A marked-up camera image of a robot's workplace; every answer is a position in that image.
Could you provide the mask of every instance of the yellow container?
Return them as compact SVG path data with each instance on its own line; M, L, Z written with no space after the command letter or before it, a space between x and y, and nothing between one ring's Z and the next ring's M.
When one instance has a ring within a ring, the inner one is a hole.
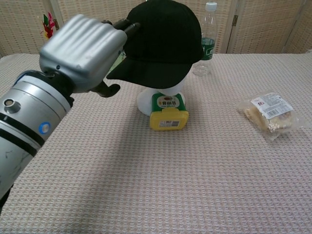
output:
M185 110L180 94L166 96L155 94L152 97L153 111L150 127L153 130L181 130L187 123L189 112Z

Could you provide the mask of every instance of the black baseball cap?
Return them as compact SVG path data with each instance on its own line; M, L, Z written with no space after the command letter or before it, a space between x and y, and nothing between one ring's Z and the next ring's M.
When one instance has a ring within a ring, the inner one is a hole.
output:
M141 27L125 44L126 58L108 79L166 89L180 83L204 56L198 19L182 3L148 0L133 8L127 19Z

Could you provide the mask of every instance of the cap brim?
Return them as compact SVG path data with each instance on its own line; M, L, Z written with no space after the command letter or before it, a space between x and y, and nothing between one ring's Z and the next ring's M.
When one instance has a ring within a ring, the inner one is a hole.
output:
M179 84L191 67L192 64L145 62L125 58L107 78L154 89L167 89Z

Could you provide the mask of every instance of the bottle cap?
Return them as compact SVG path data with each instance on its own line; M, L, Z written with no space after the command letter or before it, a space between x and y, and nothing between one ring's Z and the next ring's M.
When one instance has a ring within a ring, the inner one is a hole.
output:
M206 11L216 11L216 6L217 6L217 3L216 2L213 2L213 1L210 1L208 3L206 3Z

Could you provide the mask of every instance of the white label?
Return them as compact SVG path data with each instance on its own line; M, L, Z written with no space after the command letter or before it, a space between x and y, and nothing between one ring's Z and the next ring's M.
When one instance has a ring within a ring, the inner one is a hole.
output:
M157 99L157 105L160 108L167 108L167 107L175 107L178 108L180 105L180 101L177 97L173 96L160 96Z
M293 110L292 106L275 93L257 97L252 100L252 104L266 119L271 119Z
M163 127L178 127L180 125L180 121L177 120L168 120L168 121L161 121L159 123L159 127L163 128Z

